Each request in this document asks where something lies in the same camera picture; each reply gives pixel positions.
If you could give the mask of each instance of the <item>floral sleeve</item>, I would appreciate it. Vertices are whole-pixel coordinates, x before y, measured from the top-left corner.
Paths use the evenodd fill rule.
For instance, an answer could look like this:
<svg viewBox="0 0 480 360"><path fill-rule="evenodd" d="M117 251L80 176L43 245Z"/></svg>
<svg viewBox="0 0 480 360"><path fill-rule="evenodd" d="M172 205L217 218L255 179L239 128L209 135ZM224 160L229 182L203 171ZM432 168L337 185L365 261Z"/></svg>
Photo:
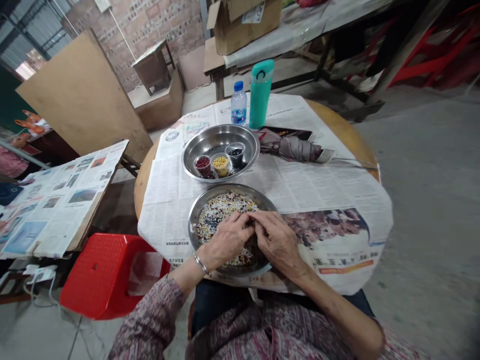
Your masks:
<svg viewBox="0 0 480 360"><path fill-rule="evenodd" d="M395 335L388 327L378 321L377 323L383 331L383 350L380 355L381 360L430 359L430 356L416 349L401 337Z"/></svg>
<svg viewBox="0 0 480 360"><path fill-rule="evenodd" d="M163 277L123 321L109 359L162 359L175 336L175 320L184 295L174 280Z"/></svg>

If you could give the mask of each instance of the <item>silver bracelet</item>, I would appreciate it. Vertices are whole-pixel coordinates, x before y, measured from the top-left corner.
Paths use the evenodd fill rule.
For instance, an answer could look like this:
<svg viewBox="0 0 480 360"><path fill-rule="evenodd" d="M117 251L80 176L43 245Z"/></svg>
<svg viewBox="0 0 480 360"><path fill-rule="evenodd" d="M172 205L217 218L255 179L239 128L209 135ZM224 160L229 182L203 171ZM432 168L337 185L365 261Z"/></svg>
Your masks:
<svg viewBox="0 0 480 360"><path fill-rule="evenodd" d="M195 256L196 262L198 263L198 265L200 265L201 269L205 272L205 274L207 274L208 276L211 276L212 273L207 271L207 267L202 264L197 254L194 252L193 255Z"/></svg>

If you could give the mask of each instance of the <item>water bottle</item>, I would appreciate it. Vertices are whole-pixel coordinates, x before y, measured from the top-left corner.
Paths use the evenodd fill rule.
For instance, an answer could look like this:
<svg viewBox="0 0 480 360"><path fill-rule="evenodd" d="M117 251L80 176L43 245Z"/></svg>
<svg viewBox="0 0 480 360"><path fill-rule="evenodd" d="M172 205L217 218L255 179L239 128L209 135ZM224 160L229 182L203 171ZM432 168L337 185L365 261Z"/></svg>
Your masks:
<svg viewBox="0 0 480 360"><path fill-rule="evenodd" d="M274 61L270 59L255 64L251 69L250 129L258 130L265 125L274 66Z"/></svg>
<svg viewBox="0 0 480 360"><path fill-rule="evenodd" d="M233 86L233 95L231 96L231 123L235 125L245 125L247 121L247 94L243 90L244 82L237 81Z"/></svg>

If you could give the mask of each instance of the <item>cardboard box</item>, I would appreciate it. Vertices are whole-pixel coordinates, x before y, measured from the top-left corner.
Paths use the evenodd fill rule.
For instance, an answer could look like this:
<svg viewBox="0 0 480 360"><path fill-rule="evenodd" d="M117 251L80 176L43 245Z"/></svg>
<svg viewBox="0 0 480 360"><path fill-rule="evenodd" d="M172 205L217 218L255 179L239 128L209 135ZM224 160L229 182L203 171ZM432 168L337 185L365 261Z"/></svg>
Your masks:
<svg viewBox="0 0 480 360"><path fill-rule="evenodd" d="M214 29L217 53L229 55L279 26L282 0L266 0L261 13L262 3L219 0L210 6L206 28Z"/></svg>

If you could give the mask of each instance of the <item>lap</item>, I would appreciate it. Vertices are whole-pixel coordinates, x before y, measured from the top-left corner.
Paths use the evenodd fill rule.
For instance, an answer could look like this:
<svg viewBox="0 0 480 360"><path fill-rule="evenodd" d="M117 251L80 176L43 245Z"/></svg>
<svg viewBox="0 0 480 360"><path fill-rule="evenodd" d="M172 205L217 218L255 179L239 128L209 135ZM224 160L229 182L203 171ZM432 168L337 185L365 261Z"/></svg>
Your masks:
<svg viewBox="0 0 480 360"><path fill-rule="evenodd" d="M266 299L273 295L283 296L308 310L322 313L320 308L307 296L258 290L259 299ZM343 297L365 315L371 318L375 317L363 290L354 295ZM200 329L209 325L226 311L239 304L248 306L252 301L250 292L245 287L229 286L207 279L202 280L195 290L195 305L191 322L192 336L195 336Z"/></svg>

